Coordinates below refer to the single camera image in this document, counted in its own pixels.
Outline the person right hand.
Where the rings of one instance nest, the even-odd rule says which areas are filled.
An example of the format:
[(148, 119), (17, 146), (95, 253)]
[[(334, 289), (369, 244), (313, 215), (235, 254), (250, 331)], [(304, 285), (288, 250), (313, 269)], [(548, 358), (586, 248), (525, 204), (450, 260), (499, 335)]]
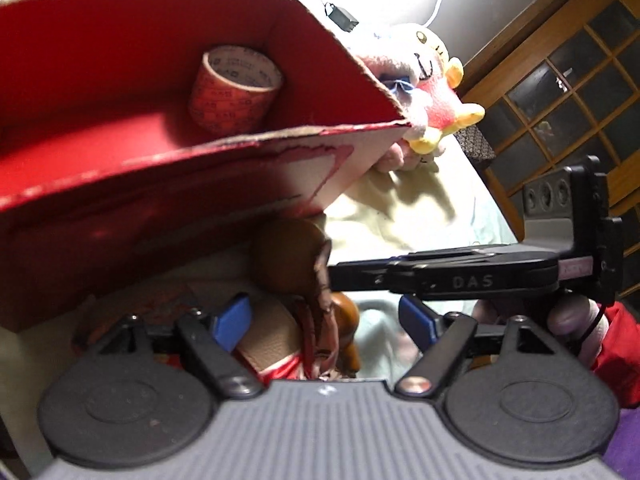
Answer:
[(531, 318), (566, 348), (587, 335), (577, 353), (577, 359), (585, 367), (592, 367), (596, 362), (610, 329), (610, 322), (600, 315), (600, 306), (595, 301), (572, 294), (481, 299), (472, 311), (472, 317), (482, 324), (503, 324), (514, 315)]

